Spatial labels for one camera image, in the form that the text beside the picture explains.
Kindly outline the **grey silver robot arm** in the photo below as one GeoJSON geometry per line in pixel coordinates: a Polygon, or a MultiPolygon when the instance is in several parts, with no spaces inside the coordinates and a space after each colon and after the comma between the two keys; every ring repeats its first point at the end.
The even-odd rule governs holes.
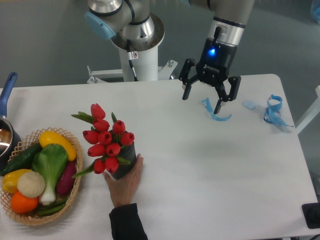
{"type": "MultiPolygon", "coordinates": [[[[120,55],[126,82],[160,79],[158,47],[165,36],[163,21],[151,11],[148,0],[90,0],[85,21],[104,40],[111,40],[120,55]]],[[[214,87],[218,101],[212,114],[236,99],[241,78],[230,76],[229,69],[252,11],[252,0],[190,0],[213,12],[208,35],[199,60],[185,60],[179,74],[189,97],[192,85],[201,82],[214,87]]]]}

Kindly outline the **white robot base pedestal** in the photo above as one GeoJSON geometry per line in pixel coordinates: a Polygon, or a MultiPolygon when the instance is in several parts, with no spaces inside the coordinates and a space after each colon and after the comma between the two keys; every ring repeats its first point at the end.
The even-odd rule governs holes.
{"type": "Polygon", "coordinates": [[[127,50],[117,47],[121,62],[124,82],[134,82],[134,73],[130,66],[132,62],[138,81],[158,80],[158,45],[144,51],[127,50]]]}

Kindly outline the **person's hand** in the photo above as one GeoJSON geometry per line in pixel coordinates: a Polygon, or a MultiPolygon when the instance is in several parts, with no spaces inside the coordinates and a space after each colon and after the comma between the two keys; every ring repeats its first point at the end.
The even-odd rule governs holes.
{"type": "Polygon", "coordinates": [[[121,179],[113,180],[108,173],[103,173],[115,208],[129,205],[132,202],[142,178],[143,163],[144,158],[139,153],[134,167],[121,179]]]}

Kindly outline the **black sleeved forearm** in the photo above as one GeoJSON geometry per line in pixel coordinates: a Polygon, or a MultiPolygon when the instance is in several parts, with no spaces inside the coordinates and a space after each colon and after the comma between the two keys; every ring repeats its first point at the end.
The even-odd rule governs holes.
{"type": "Polygon", "coordinates": [[[110,213],[111,234],[114,240],[147,240],[136,203],[115,207],[110,213]]]}

